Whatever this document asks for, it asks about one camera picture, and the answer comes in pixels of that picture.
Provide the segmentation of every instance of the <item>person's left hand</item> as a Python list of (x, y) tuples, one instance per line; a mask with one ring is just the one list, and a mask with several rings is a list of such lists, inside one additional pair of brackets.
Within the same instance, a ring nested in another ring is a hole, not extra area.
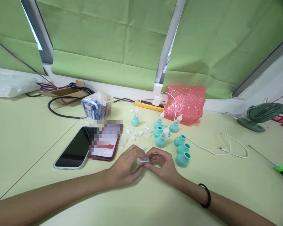
[(143, 165), (139, 166), (134, 173), (130, 173), (131, 166), (137, 158), (143, 160), (145, 152), (134, 144), (120, 155), (116, 162), (107, 170), (110, 188), (129, 185), (139, 178), (144, 168)]

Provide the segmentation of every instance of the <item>desk fan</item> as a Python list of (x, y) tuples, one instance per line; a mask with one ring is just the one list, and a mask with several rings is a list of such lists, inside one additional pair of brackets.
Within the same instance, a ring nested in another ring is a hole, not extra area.
[(279, 103), (264, 103), (251, 106), (245, 115), (247, 118), (238, 118), (238, 123), (255, 132), (265, 132), (266, 130), (258, 123), (266, 122), (282, 112), (283, 104)]

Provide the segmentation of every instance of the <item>teal rubber bulb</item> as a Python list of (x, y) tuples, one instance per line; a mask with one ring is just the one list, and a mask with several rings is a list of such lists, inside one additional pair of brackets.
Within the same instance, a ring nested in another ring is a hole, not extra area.
[(184, 152), (189, 152), (189, 149), (191, 148), (191, 146), (189, 144), (181, 144), (177, 147), (177, 154), (181, 154)]
[(174, 145), (177, 147), (177, 146), (179, 146), (179, 145), (181, 145), (181, 144), (184, 144), (184, 143), (185, 143), (185, 140), (186, 140), (186, 136), (184, 136), (184, 135), (182, 134), (182, 135), (180, 135), (180, 136), (178, 136), (178, 137), (176, 137), (176, 138), (174, 139)]
[(162, 120), (158, 119), (155, 123), (154, 123), (154, 129), (156, 129), (158, 126), (162, 126)]
[(184, 152), (176, 156), (176, 163), (180, 167), (187, 167), (190, 159), (191, 154), (189, 154), (188, 152)]
[(163, 148), (165, 146), (165, 138), (162, 138), (161, 134), (155, 139), (155, 145), (159, 148)]
[(170, 131), (171, 131), (172, 133), (177, 132), (177, 131), (178, 131), (178, 125), (179, 125), (179, 123), (177, 123), (177, 122), (174, 122), (173, 124), (171, 124), (171, 126), (170, 126)]
[(138, 123), (139, 123), (138, 117), (134, 116), (131, 121), (132, 126), (138, 126)]
[(159, 137), (160, 134), (162, 134), (162, 127), (161, 126), (158, 126), (154, 132), (153, 132), (153, 136), (156, 138), (156, 137)]
[[(162, 126), (162, 129), (165, 129), (166, 128), (166, 126)], [(169, 136), (170, 136), (170, 132), (169, 132)]]

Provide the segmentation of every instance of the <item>plastic bag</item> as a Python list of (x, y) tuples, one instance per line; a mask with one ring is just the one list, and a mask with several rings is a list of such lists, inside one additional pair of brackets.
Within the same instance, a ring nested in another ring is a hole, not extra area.
[(81, 101), (88, 119), (104, 120), (111, 113), (113, 97), (105, 92), (89, 95)]
[(36, 82), (45, 80), (39, 75), (3, 75), (0, 73), (0, 97), (17, 97), (40, 88)]
[[(207, 87), (205, 86), (184, 86), (184, 85), (168, 85), (166, 90), (173, 95), (176, 100), (177, 114), (176, 117), (183, 114), (181, 124), (190, 126), (194, 123), (199, 123), (203, 115), (203, 106), (205, 103), (204, 93)], [(168, 95), (168, 102), (164, 109), (165, 118), (174, 120), (175, 102)]]

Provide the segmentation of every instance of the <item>power strip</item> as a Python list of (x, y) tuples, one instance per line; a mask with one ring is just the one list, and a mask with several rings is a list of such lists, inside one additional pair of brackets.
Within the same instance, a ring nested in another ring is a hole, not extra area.
[(147, 102), (144, 100), (136, 100), (135, 106), (139, 106), (139, 107), (143, 107), (143, 108), (147, 108), (147, 109), (155, 110), (159, 112), (163, 112), (164, 110), (164, 105), (155, 106), (151, 102)]

